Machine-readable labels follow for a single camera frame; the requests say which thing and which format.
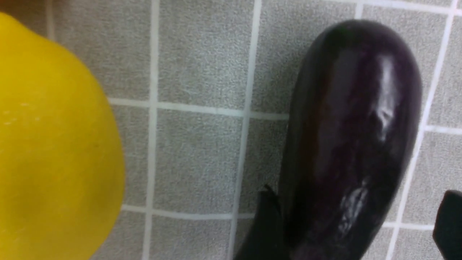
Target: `eggplant skin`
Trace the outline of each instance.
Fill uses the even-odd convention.
[[[422,83],[392,29],[327,28],[291,101],[279,197],[292,260],[359,260],[382,226],[417,135]]]

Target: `white grout line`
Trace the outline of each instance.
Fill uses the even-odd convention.
[[[250,118],[262,120],[289,120],[289,114],[276,114],[276,113],[263,113],[263,112],[250,112]]]
[[[55,23],[53,21],[53,0],[45,0],[45,15],[47,21],[47,38],[55,41]]]
[[[412,230],[433,230],[435,225],[418,225],[418,224],[408,224],[401,223],[401,229],[412,229]]]
[[[354,11],[354,18],[355,19],[361,19],[361,17],[363,16],[363,9],[364,9],[364,4],[363,4],[362,0],[360,0],[356,4],[356,9]]]
[[[139,212],[139,213],[146,213],[146,207],[125,205],[125,204],[122,205],[121,210],[123,210],[123,211],[131,211],[131,212]]]
[[[168,102],[158,102],[157,108],[177,110],[177,111],[196,112],[196,113],[205,113],[205,114],[225,115],[225,116],[232,116],[232,117],[243,117],[244,116],[244,111],[237,110],[237,109],[226,109],[226,108],[218,108],[218,107],[187,105],[187,104],[177,104],[177,103],[168,103]]]
[[[149,101],[133,100],[133,99],[116,99],[108,98],[111,105],[127,105],[134,107],[149,107]]]
[[[443,68],[444,56],[446,55],[446,49],[448,47],[449,36],[451,33],[452,21],[454,19],[454,11],[456,7],[457,7],[457,0],[452,0],[452,3],[451,3],[452,12],[449,13],[446,19],[446,25],[444,27],[443,38],[441,40],[441,46],[440,46],[440,50],[438,54],[438,59],[435,65],[435,71],[433,73],[432,83],[430,85],[430,90],[428,92],[428,97],[425,103],[424,111],[422,113],[422,118],[419,124],[419,132],[417,133],[417,138],[416,138],[415,146],[413,149],[413,156],[409,163],[409,168],[407,170],[408,174],[407,174],[406,182],[404,183],[404,189],[403,189],[401,201],[398,207],[398,214],[396,218],[396,223],[398,223],[398,226],[396,226],[393,229],[393,234],[391,236],[391,240],[390,240],[390,244],[389,244],[389,248],[388,248],[387,256],[385,260],[391,260],[393,257],[394,250],[395,250],[395,245],[398,239],[398,233],[400,229],[399,225],[402,222],[404,209],[406,207],[407,195],[409,194],[409,189],[411,188],[412,178],[413,178],[415,167],[417,164],[420,147],[424,139],[425,127],[427,125],[428,117],[430,115],[430,109],[432,107],[433,97],[435,96],[439,77],[441,74],[441,70]]]
[[[261,1],[254,1],[254,12],[252,18],[252,33],[250,37],[249,67],[247,71],[247,86],[245,91],[244,118],[241,132],[241,146],[239,149],[239,162],[237,165],[236,186],[234,189],[234,199],[232,208],[232,220],[230,228],[230,238],[228,244],[227,260],[232,260],[234,255],[234,243],[236,240],[237,217],[239,214],[239,199],[241,196],[242,179],[244,175],[245,153],[247,150],[247,137],[250,124],[250,109],[252,105],[252,91],[254,87],[255,60],[257,56],[258,30],[260,27]]]
[[[425,131],[449,135],[462,135],[462,129],[460,128],[451,128],[438,125],[427,125],[425,127]]]
[[[188,214],[171,212],[166,210],[152,210],[154,216],[169,217],[174,219],[186,219],[186,220],[224,220],[232,219],[232,214]]]
[[[363,5],[369,5],[369,6],[381,6],[381,7],[389,7],[389,8],[395,8],[395,9],[410,10],[410,11],[443,13],[443,14],[448,14],[450,13],[450,10],[451,10],[449,7],[432,6],[432,5],[425,5],[425,4],[418,4],[418,3],[397,1],[397,0],[326,0],[326,1],[341,2],[341,3],[358,3],[358,4],[362,3]]]
[[[129,212],[138,212],[146,213],[146,207],[141,206],[132,206],[132,205],[122,205],[121,210]],[[233,214],[189,214],[189,213],[180,213],[173,212],[168,210],[156,210],[151,211],[151,216],[160,216],[168,217],[173,219],[184,219],[184,220],[231,220]],[[239,213],[238,219],[253,219],[255,217],[254,213]],[[433,230],[435,225],[422,225],[422,224],[412,224],[412,223],[401,223],[397,224],[396,222],[384,222],[382,225],[383,228],[396,228],[401,229],[412,229],[412,230]]]
[[[152,232],[152,207],[156,176],[156,137],[157,137],[157,101],[158,101],[158,60],[159,60],[159,1],[151,3],[151,64],[149,86],[149,137],[148,137],[148,176],[146,195],[146,221],[143,239],[142,260],[149,260]]]

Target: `black object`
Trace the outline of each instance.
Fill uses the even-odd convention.
[[[235,260],[360,260],[409,163],[421,96],[415,58],[390,28],[349,20],[321,33],[292,96],[281,213],[261,192]]]
[[[259,192],[255,219],[235,260],[290,260],[282,241],[278,198],[266,187],[266,191]]]
[[[462,260],[462,192],[449,190],[444,194],[433,240],[445,260]]]

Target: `square tile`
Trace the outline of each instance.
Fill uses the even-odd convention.
[[[147,100],[150,0],[54,1],[57,42],[75,53],[113,98]]]
[[[0,12],[13,16],[32,31],[47,36],[44,0],[2,0]]]
[[[454,17],[429,124],[462,127],[462,17]]]
[[[145,214],[121,211],[111,234],[91,260],[138,260],[143,254]]]
[[[244,243],[245,237],[252,227],[253,221],[253,218],[237,220],[236,238],[234,240],[234,256],[236,256],[242,243]]]
[[[225,260],[230,220],[154,217],[151,260]]]
[[[462,136],[425,133],[404,210],[404,223],[435,224],[446,190],[462,190]]]
[[[393,260],[443,260],[431,230],[400,229]]]
[[[239,212],[255,212],[265,184],[277,191],[286,133],[286,120],[250,120]]]
[[[112,109],[125,154],[124,204],[145,206],[149,111],[121,105]]]
[[[158,111],[154,208],[231,213],[242,118]]]
[[[253,6],[160,1],[159,101],[243,109]]]
[[[361,260],[383,260],[387,255],[393,229],[381,228]]]
[[[432,82],[441,46],[446,15],[393,8],[364,6],[363,18],[389,26],[402,36],[413,52],[422,77],[422,107]]]
[[[320,0],[263,1],[252,110],[289,111],[301,61],[329,25],[354,17],[355,5]]]

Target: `tile floor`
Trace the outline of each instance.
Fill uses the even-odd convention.
[[[302,55],[327,25],[352,18],[399,32],[425,90],[418,157],[363,259],[442,259],[431,239],[436,209],[445,190],[462,190],[457,8],[462,0],[0,3],[73,51],[113,105],[126,196],[93,260],[229,260],[251,224],[255,190],[276,183]]]

